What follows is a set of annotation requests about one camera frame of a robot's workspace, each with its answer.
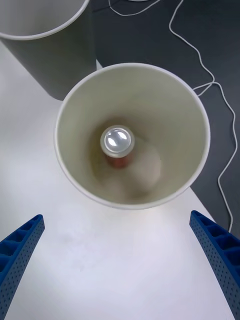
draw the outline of can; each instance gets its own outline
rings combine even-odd
[[[124,168],[133,159],[135,137],[126,126],[112,125],[101,135],[100,146],[107,162],[112,167],[116,169]]]

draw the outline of wire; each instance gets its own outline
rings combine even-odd
[[[112,11],[114,11],[116,14],[118,14],[119,16],[123,16],[123,17],[129,17],[129,16],[135,16],[135,15],[139,15],[141,14],[142,12],[148,10],[150,7],[154,6],[156,3],[160,2],[161,0],[157,0],[155,2],[153,2],[152,4],[150,4],[149,6],[147,6],[145,9],[143,9],[142,11],[139,11],[137,13],[133,13],[133,14],[121,14],[119,12],[117,12],[116,10],[114,10],[112,7],[111,7],[111,0],[108,0],[108,3],[109,3],[109,7],[111,8]],[[231,155],[230,159],[228,160],[226,166],[224,167],[224,169],[222,170],[222,172],[220,173],[220,175],[218,176],[217,178],[217,185],[219,187],[219,190],[221,192],[221,195],[222,195],[222,198],[224,200],[224,203],[225,203],[225,206],[227,208],[227,211],[229,213],[229,216],[230,216],[230,224],[229,224],[229,228],[228,228],[228,231],[231,232],[232,230],[232,227],[233,227],[233,222],[234,222],[234,217],[233,217],[233,214],[231,212],[231,209],[229,207],[229,204],[228,204],[228,201],[226,199],[226,196],[224,194],[224,191],[223,191],[223,188],[222,188],[222,185],[221,185],[221,178],[223,176],[223,174],[225,173],[225,171],[228,169],[228,167],[230,166],[230,164],[232,163],[233,161],[233,158],[235,157],[237,151],[238,151],[238,139],[237,139],[237,135],[236,135],[236,131],[235,131],[235,122],[236,122],[236,114],[234,112],[234,110],[231,108],[230,104],[228,103],[227,99],[225,98],[225,94],[224,94],[224,90],[223,90],[223,87],[221,86],[220,83],[216,82],[215,81],[215,76],[214,74],[207,68],[205,67],[205,65],[203,64],[203,61],[202,61],[202,57],[201,57],[201,54],[200,54],[200,51],[194,46],[192,45],[191,43],[189,43],[185,38],[183,38],[181,35],[179,35],[178,33],[176,33],[175,31],[173,31],[172,29],[172,23],[174,21],[174,18],[180,8],[180,6],[183,4],[184,0],[181,0],[179,2],[179,4],[177,5],[176,9],[174,10],[173,12],[173,15],[170,19],[170,22],[169,22],[169,30],[170,32],[175,35],[176,37],[178,37],[179,39],[181,39],[186,45],[188,45],[189,47],[191,47],[192,49],[194,49],[197,54],[198,54],[198,58],[199,58],[199,62],[200,62],[200,65],[202,66],[202,68],[212,77],[212,81],[211,82],[208,82],[208,83],[205,83],[205,84],[202,84],[202,85],[199,85],[199,86],[196,86],[195,88],[193,88],[193,90],[197,90],[197,89],[201,89],[201,88],[204,88],[206,87],[205,89],[203,89],[203,91],[201,93],[198,94],[198,97],[200,97],[201,95],[203,95],[212,85],[217,85],[219,86],[220,88],[220,91],[221,91],[221,95],[222,95],[222,98],[226,104],[226,106],[229,108],[229,110],[231,111],[232,115],[233,115],[233,119],[232,119],[232,133],[233,133],[233,137],[234,137],[234,142],[235,142],[235,149],[234,149],[234,152],[233,154]]]
[[[117,4],[120,1],[121,0],[116,0],[113,4],[111,4],[111,6],[114,6],[115,4]],[[99,12],[99,11],[102,11],[102,10],[105,10],[105,9],[108,9],[108,8],[110,8],[110,5],[104,6],[104,7],[99,8],[99,9],[92,10],[92,12],[95,13],[95,12]]]
[[[114,8],[112,7],[112,4],[111,4],[111,0],[108,0],[108,4],[109,4],[109,8],[115,12],[117,15],[121,16],[121,17],[130,17],[130,16],[136,16],[136,15],[139,15],[141,13],[143,13],[144,11],[147,11],[149,8],[151,8],[152,6],[156,5],[158,2],[160,2],[161,0],[156,0],[155,2],[151,3],[149,6],[147,6],[145,9],[139,11],[139,12],[136,12],[136,13],[131,13],[131,14],[122,14],[116,10],[114,10]]]

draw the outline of can top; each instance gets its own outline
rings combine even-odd
[[[112,125],[101,135],[100,145],[107,156],[123,158],[133,150],[135,137],[124,125]]]

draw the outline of table surface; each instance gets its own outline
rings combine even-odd
[[[123,14],[136,13],[154,0],[132,2],[111,0]],[[109,8],[93,14],[97,57],[103,67],[123,62],[143,62],[162,67],[186,81],[192,88],[211,81],[197,53],[169,31],[169,21],[180,0],[161,0],[149,10],[122,17]],[[108,0],[92,0],[93,9]],[[236,135],[240,137],[240,31],[239,0],[184,0],[172,28],[196,46],[202,61],[221,83],[226,99],[236,113]],[[233,115],[220,90],[213,86],[200,97],[210,122],[211,146],[206,165],[192,189],[214,220],[229,226],[229,214],[217,179],[234,152]],[[240,148],[221,179],[232,211],[232,233],[240,238]]]
[[[120,211],[62,173],[53,132],[61,102],[0,44],[0,237],[37,214],[45,231],[6,320],[232,320],[194,233],[189,188],[165,205]]]

